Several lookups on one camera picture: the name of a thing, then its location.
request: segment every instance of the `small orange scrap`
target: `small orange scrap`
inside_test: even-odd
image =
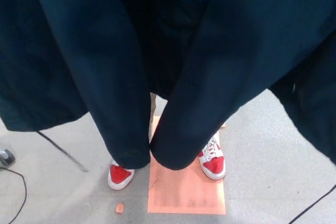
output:
[[[123,203],[118,203],[118,204],[117,204],[116,212],[117,212],[118,214],[122,214],[122,212],[124,212],[124,204],[123,204]]]

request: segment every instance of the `sneaker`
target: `sneaker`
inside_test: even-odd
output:
[[[224,178],[226,173],[224,154],[214,137],[199,153],[198,159],[202,171],[208,178],[212,180]]]
[[[132,180],[134,176],[134,170],[124,169],[112,159],[107,183],[113,190],[124,189]]]

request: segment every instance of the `dark navy coat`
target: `dark navy coat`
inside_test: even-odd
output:
[[[179,3],[0,0],[6,127],[38,131],[90,112],[121,166],[145,166],[151,150],[181,169],[270,89],[336,162],[336,0],[209,0],[200,22],[169,1]],[[168,99],[151,144],[150,92]]]

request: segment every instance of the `white shoelace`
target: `white shoelace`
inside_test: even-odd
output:
[[[217,142],[214,137],[211,137],[208,144],[205,146],[205,157],[208,161],[217,156]]]

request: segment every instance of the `coat sleeve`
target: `coat sleeve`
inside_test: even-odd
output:
[[[39,0],[72,78],[113,158],[149,163],[150,93],[120,0]]]
[[[270,90],[299,132],[336,164],[336,31]]]
[[[188,166],[224,121],[325,40],[333,3],[211,0],[151,143],[157,161],[171,169]],[[327,110],[314,111],[314,118],[331,120]]]

